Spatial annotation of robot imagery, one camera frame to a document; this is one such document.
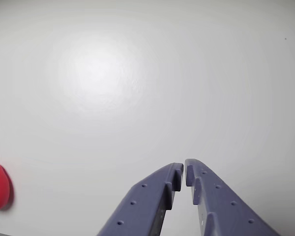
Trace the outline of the blue-grey gripper finger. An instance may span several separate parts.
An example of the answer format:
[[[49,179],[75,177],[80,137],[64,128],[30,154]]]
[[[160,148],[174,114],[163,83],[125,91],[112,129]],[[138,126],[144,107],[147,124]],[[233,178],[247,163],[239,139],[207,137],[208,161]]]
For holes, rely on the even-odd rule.
[[[171,163],[133,185],[99,236],[158,236],[181,190],[183,164]]]
[[[202,236],[279,235],[203,162],[186,159],[185,179]]]

